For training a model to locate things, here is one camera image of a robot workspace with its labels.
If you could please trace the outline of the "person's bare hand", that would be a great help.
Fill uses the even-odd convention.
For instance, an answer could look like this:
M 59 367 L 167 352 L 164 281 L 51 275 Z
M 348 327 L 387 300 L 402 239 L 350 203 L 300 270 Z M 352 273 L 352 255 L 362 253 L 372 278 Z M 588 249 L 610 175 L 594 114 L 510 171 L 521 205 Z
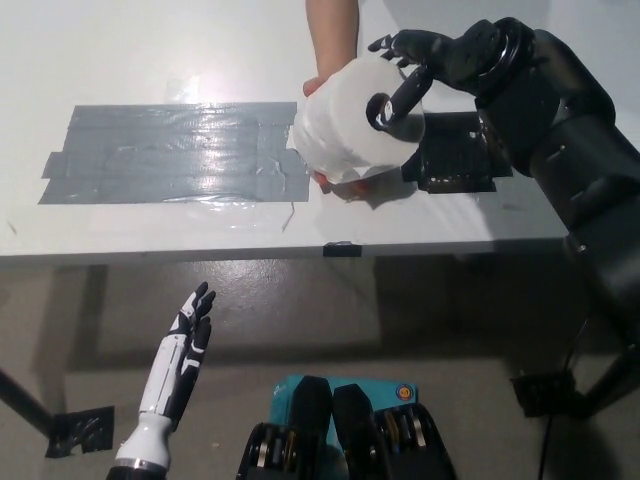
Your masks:
M 304 82 L 302 92 L 305 97 L 315 93 L 333 74 L 344 68 L 351 60 L 356 57 L 354 50 L 331 50 L 323 53 L 317 59 L 317 75 Z M 364 181 L 356 181 L 342 187 L 333 185 L 329 182 L 325 175 L 320 172 L 313 172 L 312 178 L 320 186 L 324 193 L 329 193 L 338 189 L 339 193 L 343 193 L 347 199 L 363 199 L 368 192 L 368 187 Z

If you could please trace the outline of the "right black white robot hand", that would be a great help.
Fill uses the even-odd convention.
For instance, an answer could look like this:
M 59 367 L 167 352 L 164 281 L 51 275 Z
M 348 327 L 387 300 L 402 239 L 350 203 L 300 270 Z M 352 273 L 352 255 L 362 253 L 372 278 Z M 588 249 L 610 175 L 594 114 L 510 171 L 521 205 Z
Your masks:
M 377 107 L 372 125 L 380 131 L 409 115 L 435 81 L 455 90 L 476 94 L 480 78 L 495 67 L 506 50 L 506 34 L 499 27 L 481 20 L 462 36 L 404 29 L 381 37 L 368 46 L 402 69 L 413 65 L 413 72 Z

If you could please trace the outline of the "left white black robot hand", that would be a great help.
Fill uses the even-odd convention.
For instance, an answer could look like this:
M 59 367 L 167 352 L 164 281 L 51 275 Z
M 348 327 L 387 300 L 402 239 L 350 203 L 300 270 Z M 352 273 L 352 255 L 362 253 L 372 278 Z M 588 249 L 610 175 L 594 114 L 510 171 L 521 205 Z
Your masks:
M 211 335 L 216 292 L 201 283 L 180 307 L 156 352 L 139 407 L 166 417 L 177 429 L 189 402 Z

